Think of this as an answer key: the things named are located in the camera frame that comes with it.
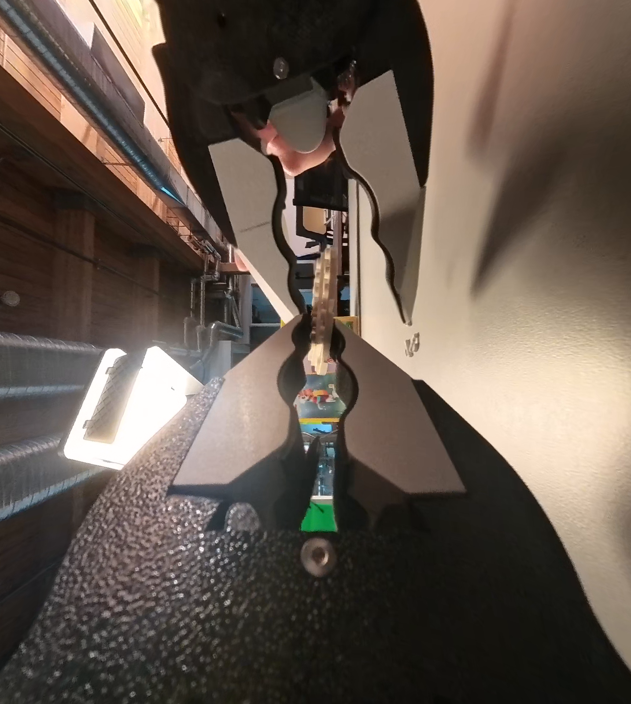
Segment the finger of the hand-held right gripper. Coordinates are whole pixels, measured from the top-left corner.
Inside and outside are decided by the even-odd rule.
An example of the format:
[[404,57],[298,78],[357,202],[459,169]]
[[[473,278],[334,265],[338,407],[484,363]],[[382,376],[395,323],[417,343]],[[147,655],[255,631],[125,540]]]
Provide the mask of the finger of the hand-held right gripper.
[[285,234],[287,185],[282,165],[236,138],[209,146],[236,247],[282,320],[306,312],[296,256]]
[[359,87],[337,134],[346,171],[364,189],[370,235],[403,325],[413,325],[426,184],[417,172],[401,93],[392,69]]

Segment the person's right hand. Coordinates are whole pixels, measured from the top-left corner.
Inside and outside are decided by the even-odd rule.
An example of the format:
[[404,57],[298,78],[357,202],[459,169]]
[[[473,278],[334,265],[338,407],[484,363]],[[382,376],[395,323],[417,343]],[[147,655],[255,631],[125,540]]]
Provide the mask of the person's right hand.
[[299,152],[289,145],[287,140],[280,135],[271,123],[263,129],[256,131],[261,142],[261,148],[266,155],[275,156],[283,167],[284,173],[289,178],[316,168],[325,163],[335,151],[334,126],[328,123],[320,145],[309,153]]

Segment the white studio light panel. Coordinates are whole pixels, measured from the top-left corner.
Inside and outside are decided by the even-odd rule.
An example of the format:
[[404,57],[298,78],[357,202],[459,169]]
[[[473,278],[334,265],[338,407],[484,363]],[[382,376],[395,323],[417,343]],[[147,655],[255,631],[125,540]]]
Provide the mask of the white studio light panel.
[[160,347],[130,353],[110,348],[86,386],[59,454],[120,470],[203,386]]

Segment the green plastic bin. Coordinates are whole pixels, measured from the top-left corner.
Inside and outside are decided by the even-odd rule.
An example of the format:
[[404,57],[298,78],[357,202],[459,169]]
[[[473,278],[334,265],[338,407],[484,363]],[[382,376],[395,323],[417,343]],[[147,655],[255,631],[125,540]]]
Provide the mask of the green plastic bin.
[[337,532],[337,523],[332,503],[314,500],[309,502],[300,530],[308,533]]

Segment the yellow lego set box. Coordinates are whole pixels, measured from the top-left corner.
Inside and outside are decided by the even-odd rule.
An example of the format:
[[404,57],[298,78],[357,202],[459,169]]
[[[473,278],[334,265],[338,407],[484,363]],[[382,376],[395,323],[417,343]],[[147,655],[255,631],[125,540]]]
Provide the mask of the yellow lego set box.
[[311,316],[299,315],[284,324],[279,338],[286,340],[286,356],[277,376],[280,397],[302,425],[337,424],[354,401],[354,381],[342,361],[344,337],[332,330],[326,371],[318,374],[308,359]]

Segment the round cream lego plate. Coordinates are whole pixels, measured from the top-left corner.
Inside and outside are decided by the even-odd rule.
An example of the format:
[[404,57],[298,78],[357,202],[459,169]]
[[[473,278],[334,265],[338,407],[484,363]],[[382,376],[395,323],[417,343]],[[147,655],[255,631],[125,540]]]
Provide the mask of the round cream lego plate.
[[308,361],[313,372],[328,374],[332,328],[337,315],[339,255],[327,245],[315,262],[311,309],[311,346]]

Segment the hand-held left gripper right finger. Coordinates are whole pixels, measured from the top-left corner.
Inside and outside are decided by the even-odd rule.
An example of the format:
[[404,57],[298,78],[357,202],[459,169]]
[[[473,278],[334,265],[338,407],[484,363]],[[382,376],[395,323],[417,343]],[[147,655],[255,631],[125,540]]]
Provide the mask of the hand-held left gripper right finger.
[[418,527],[421,500],[465,486],[413,379],[342,324],[334,326],[339,420],[332,505],[338,531]]

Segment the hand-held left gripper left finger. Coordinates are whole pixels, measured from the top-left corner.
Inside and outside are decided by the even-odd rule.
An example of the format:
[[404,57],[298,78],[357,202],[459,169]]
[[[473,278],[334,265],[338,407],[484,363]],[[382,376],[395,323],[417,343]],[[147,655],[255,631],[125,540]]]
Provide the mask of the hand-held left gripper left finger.
[[299,531],[313,489],[294,401],[311,320],[293,319],[230,370],[171,484],[174,496],[250,505],[261,527]]

